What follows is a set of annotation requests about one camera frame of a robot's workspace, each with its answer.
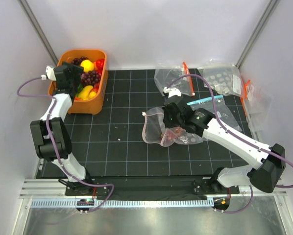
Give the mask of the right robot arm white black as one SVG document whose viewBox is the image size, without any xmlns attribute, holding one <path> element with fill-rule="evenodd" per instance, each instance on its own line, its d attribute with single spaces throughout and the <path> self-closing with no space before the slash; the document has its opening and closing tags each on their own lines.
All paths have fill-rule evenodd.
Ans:
<svg viewBox="0 0 293 235">
<path fill-rule="evenodd" d="M 235 168 L 218 168 L 210 182 L 211 190 L 221 194 L 233 186 L 252 185 L 272 193 L 285 170 L 285 149 L 279 144 L 269 146 L 233 129 L 206 109 L 193 110 L 182 97 L 168 98 L 162 107 L 164 125 L 181 127 L 187 133 L 213 141 L 233 152 L 248 164 Z"/>
</svg>

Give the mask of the small red grape bunch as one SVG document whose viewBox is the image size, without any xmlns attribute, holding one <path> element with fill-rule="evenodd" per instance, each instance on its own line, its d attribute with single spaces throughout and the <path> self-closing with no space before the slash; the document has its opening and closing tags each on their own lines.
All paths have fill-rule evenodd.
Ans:
<svg viewBox="0 0 293 235">
<path fill-rule="evenodd" d="M 179 141 L 182 133 L 183 129 L 181 127 L 167 128 L 164 133 L 161 134 L 161 144 L 168 145 Z"/>
</svg>

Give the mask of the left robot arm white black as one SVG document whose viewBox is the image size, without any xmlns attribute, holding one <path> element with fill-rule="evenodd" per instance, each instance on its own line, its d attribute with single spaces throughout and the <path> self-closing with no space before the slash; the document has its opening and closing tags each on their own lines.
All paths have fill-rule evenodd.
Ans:
<svg viewBox="0 0 293 235">
<path fill-rule="evenodd" d="M 60 66 L 46 68 L 44 78 L 56 83 L 50 106 L 45 114 L 31 122 L 30 130 L 36 154 L 60 168 L 70 184 L 76 184 L 76 190 L 83 196 L 93 192 L 93 183 L 89 172 L 82 166 L 72 152 L 71 137 L 64 120 L 72 107 L 80 85 L 83 68 L 68 62 Z"/>
</svg>

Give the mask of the yellow lemon toy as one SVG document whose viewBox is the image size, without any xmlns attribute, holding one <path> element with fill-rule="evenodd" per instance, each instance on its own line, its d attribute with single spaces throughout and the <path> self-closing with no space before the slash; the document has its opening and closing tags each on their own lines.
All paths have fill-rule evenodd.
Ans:
<svg viewBox="0 0 293 235">
<path fill-rule="evenodd" d="M 83 60 L 80 64 L 80 66 L 83 67 L 84 73 L 88 73 L 88 72 L 93 71 L 95 69 L 93 62 L 91 62 L 88 59 Z"/>
</svg>

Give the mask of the pink zip dotted bag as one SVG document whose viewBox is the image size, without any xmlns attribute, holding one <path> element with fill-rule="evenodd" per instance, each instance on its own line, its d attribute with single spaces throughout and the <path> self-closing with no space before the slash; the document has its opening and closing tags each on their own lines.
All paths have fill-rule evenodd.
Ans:
<svg viewBox="0 0 293 235">
<path fill-rule="evenodd" d="M 159 144 L 162 147 L 169 147 L 174 143 L 179 145 L 193 145 L 203 142 L 203 139 L 196 134 L 187 133 L 183 130 L 180 140 L 168 145 L 161 144 L 161 134 L 167 129 L 163 123 L 164 113 L 159 107 L 151 108 L 146 112 L 142 112 L 145 118 L 142 138 L 145 143 Z"/>
</svg>

